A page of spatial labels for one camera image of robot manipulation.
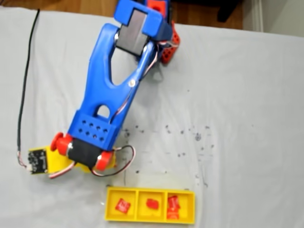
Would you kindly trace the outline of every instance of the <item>hole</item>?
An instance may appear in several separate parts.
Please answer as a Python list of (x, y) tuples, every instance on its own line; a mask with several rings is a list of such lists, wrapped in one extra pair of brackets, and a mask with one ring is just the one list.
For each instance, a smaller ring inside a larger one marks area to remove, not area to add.
[(137, 63), (133, 55), (115, 48), (111, 59), (110, 71), (114, 85), (120, 85), (136, 68)]
[(104, 118), (109, 118), (110, 109), (107, 106), (102, 105), (102, 106), (99, 107), (99, 109), (97, 111), (97, 114), (99, 116), (103, 116)]
[(156, 10), (156, 11), (161, 11), (161, 8), (159, 8), (158, 6), (153, 6), (153, 8), (152, 9), (154, 9), (154, 10)]

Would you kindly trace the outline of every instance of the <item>screw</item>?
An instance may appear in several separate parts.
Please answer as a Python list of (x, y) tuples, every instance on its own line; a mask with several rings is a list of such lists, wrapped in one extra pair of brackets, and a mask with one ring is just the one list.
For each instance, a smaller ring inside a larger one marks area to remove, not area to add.
[(129, 82), (129, 87), (134, 87), (136, 84), (134, 79), (131, 79), (131, 81)]

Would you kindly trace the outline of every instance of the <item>yellow bracket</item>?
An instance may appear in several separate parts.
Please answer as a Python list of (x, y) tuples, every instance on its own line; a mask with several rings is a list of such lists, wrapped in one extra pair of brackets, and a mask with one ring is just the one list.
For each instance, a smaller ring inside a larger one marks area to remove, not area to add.
[[(45, 150), (47, 154), (47, 173), (54, 173), (65, 169), (73, 161), (66, 156), (62, 156), (57, 150), (51, 151), (49, 146), (32, 148), (29, 151)], [(116, 155), (113, 154), (106, 169), (114, 168), (116, 165)], [(83, 172), (90, 172), (89, 168), (83, 164), (78, 163), (75, 167), (80, 167)]]

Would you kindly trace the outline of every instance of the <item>yellow tray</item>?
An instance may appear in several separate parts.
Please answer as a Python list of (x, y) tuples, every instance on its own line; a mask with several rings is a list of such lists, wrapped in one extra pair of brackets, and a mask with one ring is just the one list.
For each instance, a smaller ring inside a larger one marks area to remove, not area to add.
[[(179, 219), (167, 219), (168, 197), (170, 196), (178, 197)], [(115, 209), (120, 198), (131, 204), (126, 214)], [(159, 208), (148, 208), (146, 206), (148, 198), (157, 200)], [(108, 187), (107, 190), (105, 220), (193, 224), (194, 214), (195, 194), (193, 191), (126, 187)]]

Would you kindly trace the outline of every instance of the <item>white wall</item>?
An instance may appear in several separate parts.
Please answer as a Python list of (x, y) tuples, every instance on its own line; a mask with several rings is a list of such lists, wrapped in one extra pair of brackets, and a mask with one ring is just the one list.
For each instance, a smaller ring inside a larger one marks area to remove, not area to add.
[(262, 0), (264, 32), (304, 37), (304, 0)]
[(244, 0), (246, 30), (304, 37), (304, 0)]

